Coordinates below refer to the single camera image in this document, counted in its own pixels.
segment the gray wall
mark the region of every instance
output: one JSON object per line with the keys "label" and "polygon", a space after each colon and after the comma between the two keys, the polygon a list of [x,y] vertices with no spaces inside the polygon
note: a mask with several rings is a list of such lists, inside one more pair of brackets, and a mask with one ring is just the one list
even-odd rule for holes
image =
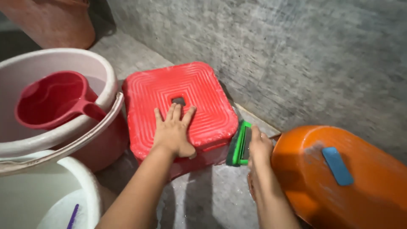
{"label": "gray wall", "polygon": [[232,99],[268,123],[339,126],[407,164],[406,2],[92,3],[173,63],[209,63]]}

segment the hand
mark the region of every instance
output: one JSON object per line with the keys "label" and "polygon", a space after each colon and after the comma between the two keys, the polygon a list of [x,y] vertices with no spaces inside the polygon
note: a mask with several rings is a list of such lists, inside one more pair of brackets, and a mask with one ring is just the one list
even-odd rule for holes
{"label": "hand", "polygon": [[174,156],[194,158],[196,151],[186,139],[186,130],[196,109],[196,107],[191,106],[180,120],[181,105],[173,103],[168,110],[165,121],[163,121],[160,110],[155,108],[157,129],[155,130],[153,148],[163,147],[168,149]]}
{"label": "hand", "polygon": [[273,152],[273,141],[268,136],[260,132],[257,126],[252,126],[252,140],[249,144],[249,162],[250,170],[258,165],[271,167],[270,157]]}

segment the bucket handle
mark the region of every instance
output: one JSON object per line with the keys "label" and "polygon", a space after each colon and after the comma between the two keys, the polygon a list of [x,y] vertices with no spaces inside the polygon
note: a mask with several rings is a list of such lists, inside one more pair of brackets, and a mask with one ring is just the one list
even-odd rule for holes
{"label": "bucket handle", "polygon": [[69,156],[71,153],[82,148],[84,145],[88,144],[99,134],[101,134],[113,122],[113,120],[121,111],[123,101],[124,101],[123,93],[118,92],[116,95],[116,100],[113,103],[111,110],[101,122],[99,122],[95,127],[93,127],[90,131],[88,131],[86,134],[84,134],[77,140],[60,148],[59,150],[56,150],[50,155],[25,162],[15,162],[15,161],[0,162],[0,177],[23,173],[31,168],[43,165],[44,163],[57,162],[60,159]]}

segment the white plastic tub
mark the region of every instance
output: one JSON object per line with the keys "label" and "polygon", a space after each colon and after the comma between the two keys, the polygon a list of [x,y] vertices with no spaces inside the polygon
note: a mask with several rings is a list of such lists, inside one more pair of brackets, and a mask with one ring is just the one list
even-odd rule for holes
{"label": "white plastic tub", "polygon": [[[51,152],[42,151],[40,153],[46,155]],[[81,212],[82,223],[77,221],[75,224],[74,222],[73,228],[93,229],[104,211],[114,201],[115,196],[101,187],[93,174],[76,159],[65,157],[57,163],[39,166],[27,173],[1,177],[1,228],[37,228],[55,203],[79,189],[82,189],[84,194],[86,211]],[[68,214],[58,215],[57,220],[63,225],[59,228],[68,226],[75,205],[76,203],[72,202],[71,206],[66,209]]]}
{"label": "white plastic tub", "polygon": [[14,118],[14,107],[24,87],[52,72],[83,74],[98,95],[96,104],[106,112],[115,100],[117,79],[102,56],[76,48],[35,51],[0,62],[0,157],[17,157],[54,147],[95,125],[81,115],[50,131],[32,130]]}

